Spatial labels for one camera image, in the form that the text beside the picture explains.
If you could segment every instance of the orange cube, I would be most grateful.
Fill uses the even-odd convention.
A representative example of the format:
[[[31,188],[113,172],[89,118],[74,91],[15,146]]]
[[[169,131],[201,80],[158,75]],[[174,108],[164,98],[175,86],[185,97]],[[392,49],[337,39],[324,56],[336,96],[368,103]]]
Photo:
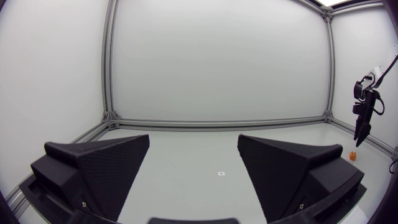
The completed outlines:
[[[355,159],[356,159],[356,153],[355,153],[355,152],[350,152],[350,153],[349,153],[349,156],[348,156],[348,159],[351,159],[352,161],[355,161]]]

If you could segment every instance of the white wall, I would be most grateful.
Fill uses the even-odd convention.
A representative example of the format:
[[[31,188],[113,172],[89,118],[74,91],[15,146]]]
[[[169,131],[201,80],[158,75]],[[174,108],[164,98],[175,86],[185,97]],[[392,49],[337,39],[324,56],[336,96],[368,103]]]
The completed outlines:
[[[123,118],[226,121],[320,116],[323,19],[292,0],[120,1],[113,42]]]
[[[102,114],[107,0],[8,0],[0,12],[0,190],[6,196],[44,155]]]
[[[356,81],[381,65],[382,72],[394,59],[398,44],[394,27],[384,9],[370,9],[336,16],[332,22],[336,51],[336,86],[333,114],[355,126],[352,113]],[[386,106],[384,115],[373,114],[371,134],[392,147],[398,145],[398,64],[377,89]],[[381,111],[380,102],[376,109]]]

